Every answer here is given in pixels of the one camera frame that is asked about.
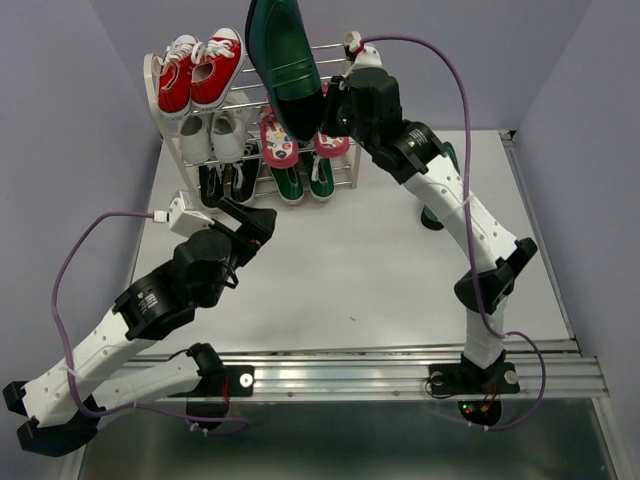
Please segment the green canvas sneaker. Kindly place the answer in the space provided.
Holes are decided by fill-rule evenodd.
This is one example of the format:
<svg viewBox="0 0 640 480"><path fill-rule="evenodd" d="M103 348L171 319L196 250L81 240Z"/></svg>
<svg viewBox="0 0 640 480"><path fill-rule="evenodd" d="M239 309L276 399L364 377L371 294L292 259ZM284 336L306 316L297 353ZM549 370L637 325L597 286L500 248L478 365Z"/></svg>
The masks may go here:
<svg viewBox="0 0 640 480"><path fill-rule="evenodd" d="M295 166L288 168L269 168L275 181L278 195L287 205L298 205L304 196L304 186Z"/></svg>
<svg viewBox="0 0 640 480"><path fill-rule="evenodd" d="M304 152L301 159L308 174L311 195L318 201L328 201L335 191L330 160L315 152Z"/></svg>

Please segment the pink green sandal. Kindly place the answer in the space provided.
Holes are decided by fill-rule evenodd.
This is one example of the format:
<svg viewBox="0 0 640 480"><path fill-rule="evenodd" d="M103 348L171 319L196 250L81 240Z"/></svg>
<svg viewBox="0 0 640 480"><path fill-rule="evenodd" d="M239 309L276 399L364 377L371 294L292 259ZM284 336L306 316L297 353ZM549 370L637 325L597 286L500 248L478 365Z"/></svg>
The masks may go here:
<svg viewBox="0 0 640 480"><path fill-rule="evenodd" d="M259 128L264 162L276 170L294 167L299 160L298 143L285 131L270 106L263 109Z"/></svg>
<svg viewBox="0 0 640 480"><path fill-rule="evenodd" d="M346 137L332 137L326 134L324 125L320 124L313 140L313 148L315 159L332 159L347 154L350 143Z"/></svg>

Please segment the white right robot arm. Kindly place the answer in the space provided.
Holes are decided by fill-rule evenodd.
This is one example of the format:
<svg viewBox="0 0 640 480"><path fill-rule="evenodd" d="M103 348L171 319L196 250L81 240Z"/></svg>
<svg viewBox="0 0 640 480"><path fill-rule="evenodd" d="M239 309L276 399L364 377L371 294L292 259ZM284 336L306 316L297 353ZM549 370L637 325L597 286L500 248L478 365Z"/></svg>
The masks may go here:
<svg viewBox="0 0 640 480"><path fill-rule="evenodd" d="M466 310L460 378L472 390L484 389L503 354L506 299L535 256L535 242L516 238L494 218L429 126L404 119L398 83L384 69L332 77L322 131L353 139L435 215L468 258L469 271L454 286Z"/></svg>

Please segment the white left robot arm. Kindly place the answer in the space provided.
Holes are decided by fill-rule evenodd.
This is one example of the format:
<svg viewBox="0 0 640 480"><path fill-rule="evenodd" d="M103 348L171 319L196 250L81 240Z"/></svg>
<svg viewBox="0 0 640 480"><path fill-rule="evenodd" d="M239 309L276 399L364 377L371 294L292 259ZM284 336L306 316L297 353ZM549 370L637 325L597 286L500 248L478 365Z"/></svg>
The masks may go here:
<svg viewBox="0 0 640 480"><path fill-rule="evenodd" d="M26 419L17 430L24 451L65 456L89 443L111 415L134 409L158 412L156 401L192 394L221 402L207 416L193 409L181 415L193 428L209 433L229 422L231 398L252 395L254 367L225 365L208 343L195 343L152 368L118 373L137 354L194 321L197 310L215 307L225 290L238 286L238 269L272 238L275 210L230 199L222 199L219 208L238 221L237 228L194 209L185 193L177 194L165 211L139 213L141 219L168 225L184 240L170 260L119 295L77 346L71 345L62 323L58 296L51 296L63 358L39 377L11 382L2 391L8 410Z"/></svg>

